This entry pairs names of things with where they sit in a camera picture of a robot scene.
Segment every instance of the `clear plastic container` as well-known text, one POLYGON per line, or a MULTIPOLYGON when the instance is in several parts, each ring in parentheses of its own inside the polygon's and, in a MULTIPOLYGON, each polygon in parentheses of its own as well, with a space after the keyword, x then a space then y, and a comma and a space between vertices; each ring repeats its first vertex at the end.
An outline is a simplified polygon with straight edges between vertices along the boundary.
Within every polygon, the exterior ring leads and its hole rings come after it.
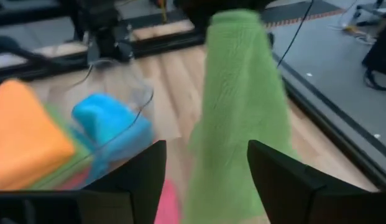
POLYGON ((30 84, 76 153, 29 190, 80 189, 154 141, 154 90, 136 62, 101 59, 87 71, 30 84))

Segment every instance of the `orange cloth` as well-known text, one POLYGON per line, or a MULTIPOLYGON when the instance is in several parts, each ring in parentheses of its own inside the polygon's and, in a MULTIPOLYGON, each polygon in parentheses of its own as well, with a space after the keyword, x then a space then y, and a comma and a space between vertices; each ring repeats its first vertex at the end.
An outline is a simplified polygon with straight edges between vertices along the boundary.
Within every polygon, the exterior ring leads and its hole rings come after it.
POLYGON ((0 190, 23 189, 74 153, 31 88, 17 80, 0 85, 0 190))

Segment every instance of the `blue sponge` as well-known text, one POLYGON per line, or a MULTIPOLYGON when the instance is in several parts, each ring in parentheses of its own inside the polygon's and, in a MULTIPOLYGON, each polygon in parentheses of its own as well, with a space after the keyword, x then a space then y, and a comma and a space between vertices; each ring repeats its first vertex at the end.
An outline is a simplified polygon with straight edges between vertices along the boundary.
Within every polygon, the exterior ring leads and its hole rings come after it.
POLYGON ((149 147, 154 140, 152 123, 114 98, 97 93, 78 103, 74 119, 99 146, 99 156, 111 162, 127 159, 149 147))

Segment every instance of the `wooden floor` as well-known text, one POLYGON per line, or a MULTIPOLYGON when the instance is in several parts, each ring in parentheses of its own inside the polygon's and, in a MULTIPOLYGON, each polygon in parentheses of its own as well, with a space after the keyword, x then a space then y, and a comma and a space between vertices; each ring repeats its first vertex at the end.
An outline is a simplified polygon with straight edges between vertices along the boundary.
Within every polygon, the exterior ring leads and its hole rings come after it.
MULTIPOLYGON (((135 38, 144 39, 187 29, 191 29, 189 23, 177 22, 137 30, 135 38)), ((67 49, 60 49, 60 51, 67 52, 67 49)), ((205 47, 199 46, 142 58, 136 62, 144 78, 154 88, 155 131, 158 139, 168 141, 167 178, 176 183, 181 198, 184 197, 188 173, 193 161, 186 150, 186 144, 194 124, 200 117, 205 55, 205 47)), ((107 74, 101 79, 90 81, 90 84, 85 87, 81 85, 66 92, 58 90, 57 86, 75 83, 85 74, 86 72, 78 72, 34 81, 32 86, 42 100, 54 100, 58 104, 65 105, 65 110, 70 110, 71 105, 86 93, 106 90, 120 95, 127 85, 120 75, 107 74)), ((302 161, 363 189, 375 191, 376 188, 338 148, 292 102, 288 103, 292 143, 302 161)))

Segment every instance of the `green towel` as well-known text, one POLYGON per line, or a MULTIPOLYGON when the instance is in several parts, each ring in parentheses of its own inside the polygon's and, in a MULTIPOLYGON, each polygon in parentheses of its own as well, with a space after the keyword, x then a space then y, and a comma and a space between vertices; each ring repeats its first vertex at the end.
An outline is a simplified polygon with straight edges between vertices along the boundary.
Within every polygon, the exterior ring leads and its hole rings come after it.
POLYGON ((256 12, 232 10, 214 15, 208 28, 203 110, 189 142, 196 164, 184 224, 234 224, 264 214, 247 161, 250 139, 297 158, 282 80, 259 21, 256 12))
POLYGON ((67 181, 70 177, 73 177, 73 175, 87 168, 93 161, 93 155, 91 155, 89 150, 87 150, 87 148, 85 148, 79 140, 72 136, 66 121, 63 120, 57 111, 49 105, 46 106, 46 109, 57 125, 59 125, 59 127, 67 133, 68 137, 73 140, 76 150, 74 156, 66 164, 62 165, 55 172, 52 172, 48 176, 29 186, 27 188, 29 190, 54 189, 67 181))

